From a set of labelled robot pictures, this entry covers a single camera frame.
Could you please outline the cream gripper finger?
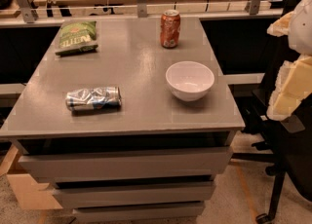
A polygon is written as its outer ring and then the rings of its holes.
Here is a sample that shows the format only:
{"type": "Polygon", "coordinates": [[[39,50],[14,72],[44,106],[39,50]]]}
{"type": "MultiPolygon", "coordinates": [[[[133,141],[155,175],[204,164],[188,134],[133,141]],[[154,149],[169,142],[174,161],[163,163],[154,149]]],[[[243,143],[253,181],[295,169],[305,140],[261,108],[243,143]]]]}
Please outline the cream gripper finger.
{"type": "Polygon", "coordinates": [[[293,12],[286,13],[267,28],[267,33],[272,36],[281,37],[291,33],[291,19],[293,12]]]}
{"type": "Polygon", "coordinates": [[[300,55],[294,62],[285,61],[279,69],[266,115],[271,120],[285,120],[310,94],[312,56],[300,55]]]}

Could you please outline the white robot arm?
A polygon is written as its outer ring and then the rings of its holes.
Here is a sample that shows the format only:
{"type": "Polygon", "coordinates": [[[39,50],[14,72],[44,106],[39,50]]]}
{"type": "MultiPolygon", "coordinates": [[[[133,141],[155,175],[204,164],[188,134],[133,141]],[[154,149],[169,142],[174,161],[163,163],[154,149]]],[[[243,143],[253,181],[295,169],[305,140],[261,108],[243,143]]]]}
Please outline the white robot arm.
{"type": "Polygon", "coordinates": [[[312,0],[301,0],[293,11],[272,23],[267,33],[287,35],[289,48],[299,53],[297,60],[285,60],[280,66],[269,99],[268,118],[283,121],[312,94],[312,0]]]}

